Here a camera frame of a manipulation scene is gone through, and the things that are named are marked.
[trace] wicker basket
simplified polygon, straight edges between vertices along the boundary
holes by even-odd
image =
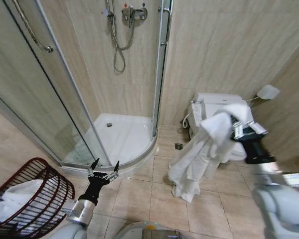
[[[65,218],[60,209],[66,199],[74,199],[74,186],[42,158],[29,160],[0,187],[0,201],[8,188],[33,179],[43,180],[40,188],[18,212],[0,222],[0,239],[40,238]]]

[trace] white towel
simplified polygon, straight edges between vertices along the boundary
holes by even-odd
[[[57,185],[57,177],[53,177],[46,182],[44,189],[53,194]],[[19,211],[39,190],[43,180],[35,179],[28,182],[24,182],[15,186],[8,188],[2,195],[3,201],[0,202],[0,222],[4,222],[17,211]],[[23,226],[27,225],[32,221],[34,217],[40,213],[40,209],[44,209],[51,200],[50,196],[41,195],[40,198],[36,198],[36,201],[31,202],[29,208],[31,210],[25,209],[13,220],[10,221],[11,224],[17,224],[17,229],[21,229]],[[61,202],[54,201],[54,207],[60,206]],[[49,207],[48,214],[42,214],[33,223],[28,225],[25,229],[20,231],[21,235],[26,235],[29,231],[35,231],[44,222],[47,222],[50,217],[55,212],[55,208]]]
[[[247,114],[246,105],[231,104],[201,122],[199,132],[169,164],[168,178],[175,184],[175,197],[191,202],[195,194],[200,194],[202,177],[211,178],[219,164],[228,161],[235,145],[230,140],[230,115],[245,123]]]
[[[19,211],[38,191],[43,180],[36,179],[8,188],[0,202],[0,222],[4,222]]]

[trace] toilet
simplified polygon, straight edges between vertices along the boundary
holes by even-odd
[[[246,104],[239,95],[220,93],[196,93],[188,108],[189,136],[192,139],[200,129],[200,122],[213,116],[216,111],[224,105],[241,103]],[[253,116],[249,108],[248,120],[253,121]],[[246,152],[241,143],[236,143],[229,160],[244,160]]]

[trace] shower drain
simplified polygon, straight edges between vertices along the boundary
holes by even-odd
[[[176,150],[182,150],[183,149],[183,144],[182,143],[175,143],[175,149]]]

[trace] tiled floor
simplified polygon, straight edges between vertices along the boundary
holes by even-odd
[[[184,129],[160,126],[154,159],[130,178],[102,189],[88,238],[112,239],[126,225],[144,220],[190,232],[197,239],[264,238],[263,220],[251,198],[253,178],[241,162],[222,164],[212,180],[203,180],[201,195],[192,203],[173,197],[168,163],[177,153],[174,143],[188,141]],[[86,181],[69,179],[79,195]]]

